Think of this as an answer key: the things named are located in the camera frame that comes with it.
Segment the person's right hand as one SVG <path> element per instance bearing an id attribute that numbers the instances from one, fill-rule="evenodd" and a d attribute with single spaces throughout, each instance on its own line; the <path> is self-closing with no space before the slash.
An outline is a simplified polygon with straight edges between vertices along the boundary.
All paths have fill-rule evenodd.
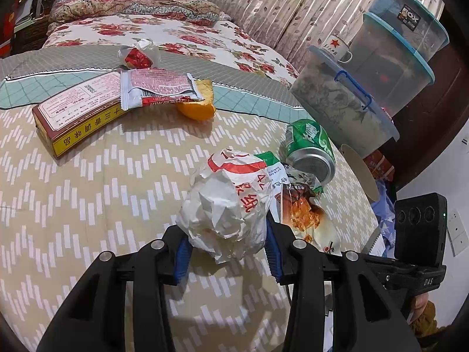
<path id="1" fill-rule="evenodd" d="M 413 323 L 421 316 L 421 314 L 426 309 L 428 301 L 429 294 L 427 292 L 413 298 L 411 306 L 412 316 L 410 317 L 409 321 L 410 323 Z"/>

